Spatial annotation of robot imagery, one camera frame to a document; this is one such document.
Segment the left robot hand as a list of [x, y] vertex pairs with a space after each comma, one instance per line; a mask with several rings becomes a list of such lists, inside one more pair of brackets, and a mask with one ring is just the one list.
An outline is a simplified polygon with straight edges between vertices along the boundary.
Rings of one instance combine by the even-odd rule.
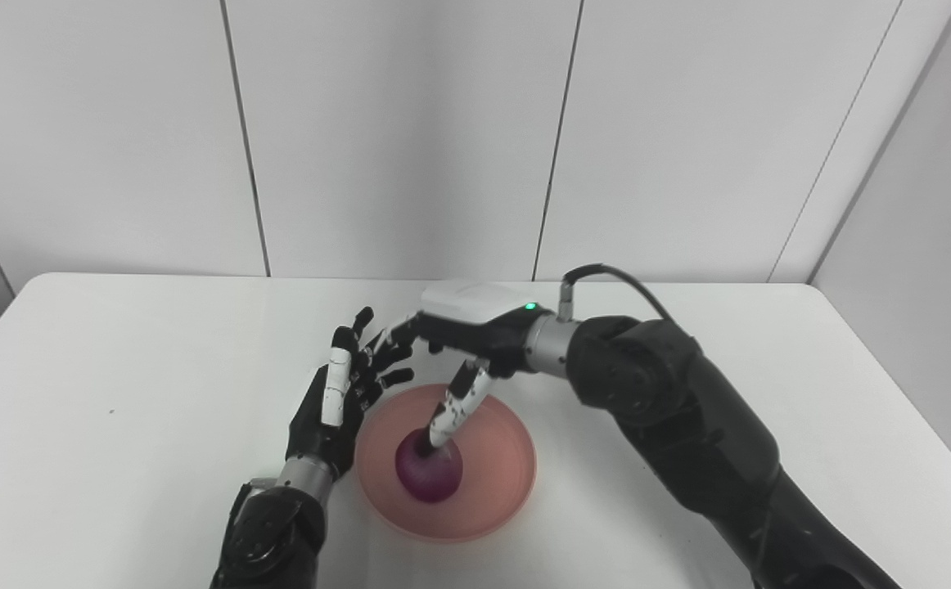
[[363, 307], [352, 324], [335, 328], [288, 429], [285, 458], [318, 460], [335, 481], [352, 469], [367, 411], [387, 389], [413, 378], [413, 369], [400, 366], [412, 356], [411, 322], [404, 318], [361, 343], [373, 318], [373, 309]]

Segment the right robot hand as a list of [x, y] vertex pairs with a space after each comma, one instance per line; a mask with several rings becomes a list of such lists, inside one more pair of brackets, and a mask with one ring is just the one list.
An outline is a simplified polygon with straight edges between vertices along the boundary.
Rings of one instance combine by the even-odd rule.
[[466, 355], [413, 452], [427, 458], [453, 439], [489, 394], [492, 381], [517, 372], [566, 377], [576, 321], [523, 292], [465, 281], [431, 284], [412, 316], [386, 328], [375, 350], [422, 339]]

